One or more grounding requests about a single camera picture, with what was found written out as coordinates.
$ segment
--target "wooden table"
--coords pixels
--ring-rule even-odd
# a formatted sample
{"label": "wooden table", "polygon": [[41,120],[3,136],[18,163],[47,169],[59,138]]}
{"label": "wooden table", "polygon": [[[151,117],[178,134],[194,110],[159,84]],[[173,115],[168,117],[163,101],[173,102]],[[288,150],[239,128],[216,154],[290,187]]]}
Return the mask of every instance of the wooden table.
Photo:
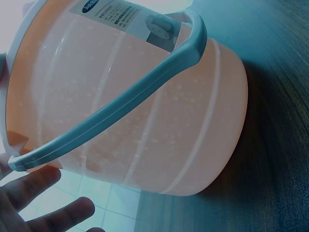
{"label": "wooden table", "polygon": [[142,192],[136,232],[309,231],[309,1],[196,0],[248,76],[239,144],[191,197]]}

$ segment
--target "product label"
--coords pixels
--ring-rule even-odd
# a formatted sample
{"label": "product label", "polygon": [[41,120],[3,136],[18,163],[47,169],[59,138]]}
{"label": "product label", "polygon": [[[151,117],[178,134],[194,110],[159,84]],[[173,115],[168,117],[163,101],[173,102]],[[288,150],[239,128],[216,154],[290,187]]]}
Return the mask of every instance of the product label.
{"label": "product label", "polygon": [[172,52],[181,23],[125,0],[81,0],[71,13],[84,16],[124,31]]}

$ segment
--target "floor tile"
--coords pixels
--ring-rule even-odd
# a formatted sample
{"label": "floor tile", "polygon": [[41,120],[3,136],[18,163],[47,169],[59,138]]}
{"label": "floor tile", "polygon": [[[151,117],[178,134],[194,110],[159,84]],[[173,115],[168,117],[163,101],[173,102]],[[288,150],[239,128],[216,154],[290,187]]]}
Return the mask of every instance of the floor tile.
{"label": "floor tile", "polygon": [[34,206],[34,207],[40,207],[41,202],[42,202],[42,196],[43,194],[40,194],[39,196],[37,196],[36,198],[34,198],[33,201],[31,201],[30,205]]}
{"label": "floor tile", "polygon": [[70,194],[76,195],[81,179],[82,176],[76,173],[61,170],[61,179],[55,184],[55,186]]}
{"label": "floor tile", "polygon": [[36,214],[37,214],[37,208],[31,205],[28,205],[26,208],[24,208],[22,211],[19,212],[19,215],[25,221],[34,219]]}
{"label": "floor tile", "polygon": [[42,194],[39,209],[43,212],[50,213],[70,204],[74,200],[74,196],[55,187],[51,187]]}
{"label": "floor tile", "polygon": [[106,232],[134,232],[135,220],[106,211],[102,228]]}
{"label": "floor tile", "polygon": [[84,232],[84,231],[73,227],[73,228],[69,229],[67,232]]}
{"label": "floor tile", "polygon": [[113,185],[107,209],[128,217],[136,218],[140,193]]}
{"label": "floor tile", "polygon": [[122,186],[122,187],[136,191],[136,192],[140,192],[140,189],[138,189],[138,188],[130,188],[130,187],[126,187],[126,186]]}
{"label": "floor tile", "polygon": [[38,209],[38,211],[37,211],[37,213],[35,215],[35,218],[39,218],[39,217],[42,217],[44,215],[46,215],[46,213]]}
{"label": "floor tile", "polygon": [[80,224],[76,225],[75,227],[83,231],[87,231],[92,227],[101,227],[104,214],[105,214],[105,209],[101,209],[96,206],[96,211],[94,215],[86,219],[85,221],[81,222]]}
{"label": "floor tile", "polygon": [[88,197],[101,208],[106,208],[111,191],[111,184],[83,177],[78,196]]}

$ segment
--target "tiled floor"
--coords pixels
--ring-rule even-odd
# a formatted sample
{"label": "tiled floor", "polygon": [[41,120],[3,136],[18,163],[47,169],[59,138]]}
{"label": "tiled floor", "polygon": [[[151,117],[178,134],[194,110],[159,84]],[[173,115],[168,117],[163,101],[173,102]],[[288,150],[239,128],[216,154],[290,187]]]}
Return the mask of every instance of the tiled floor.
{"label": "tiled floor", "polygon": [[[61,173],[62,177],[58,183],[20,212],[24,220],[50,213],[80,196],[85,196],[94,202],[95,214],[69,232],[83,232],[91,227],[101,227],[106,232],[134,231],[140,190],[81,177],[63,170]],[[0,186],[23,175],[25,173],[13,172],[0,181]]]}

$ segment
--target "water droplet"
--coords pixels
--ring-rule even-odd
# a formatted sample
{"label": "water droplet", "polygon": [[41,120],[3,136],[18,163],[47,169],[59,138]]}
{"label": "water droplet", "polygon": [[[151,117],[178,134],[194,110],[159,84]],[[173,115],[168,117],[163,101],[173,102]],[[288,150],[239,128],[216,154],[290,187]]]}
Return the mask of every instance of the water droplet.
{"label": "water droplet", "polygon": [[180,84],[177,84],[177,86],[176,86],[176,89],[177,89],[177,90],[182,90],[182,88],[183,88],[183,87],[182,87]]}

